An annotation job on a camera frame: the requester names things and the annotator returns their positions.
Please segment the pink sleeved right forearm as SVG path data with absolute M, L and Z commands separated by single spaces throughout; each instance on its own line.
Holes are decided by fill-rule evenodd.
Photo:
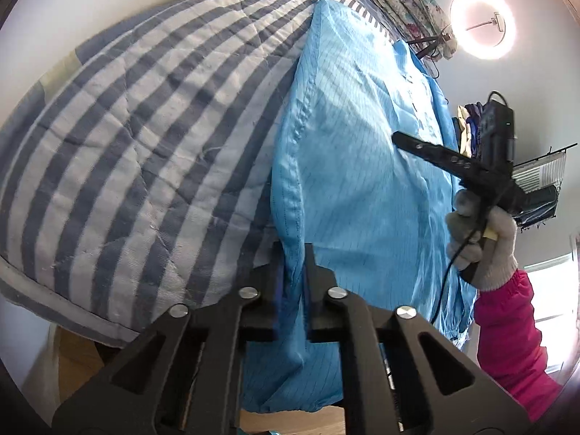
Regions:
M 480 367 L 538 420 L 562 387 L 546 373 L 548 353 L 534 319 L 534 292 L 523 270 L 502 287 L 481 292 L 475 302 L 480 326 Z

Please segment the white gloved right hand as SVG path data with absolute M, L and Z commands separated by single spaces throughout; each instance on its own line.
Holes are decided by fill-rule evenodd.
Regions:
M 445 217 L 450 234 L 446 247 L 448 257 L 462 279 L 480 292 L 499 289 L 518 266 L 514 256 L 515 221 L 494 206 L 486 215 L 486 226 L 480 226 L 478 219 L 484 208 L 480 198 L 471 191 L 459 191 L 453 207 Z

